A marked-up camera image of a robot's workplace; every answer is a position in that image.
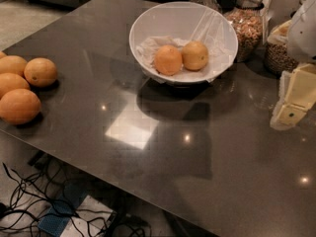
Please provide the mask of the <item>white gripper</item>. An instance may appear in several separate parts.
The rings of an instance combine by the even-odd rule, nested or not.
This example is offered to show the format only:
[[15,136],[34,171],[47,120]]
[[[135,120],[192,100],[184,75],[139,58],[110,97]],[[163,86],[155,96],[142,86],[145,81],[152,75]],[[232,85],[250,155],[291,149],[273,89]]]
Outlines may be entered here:
[[278,102],[270,126],[276,130],[295,127],[316,104],[316,0],[306,0],[291,18],[287,54],[299,64],[283,71]]

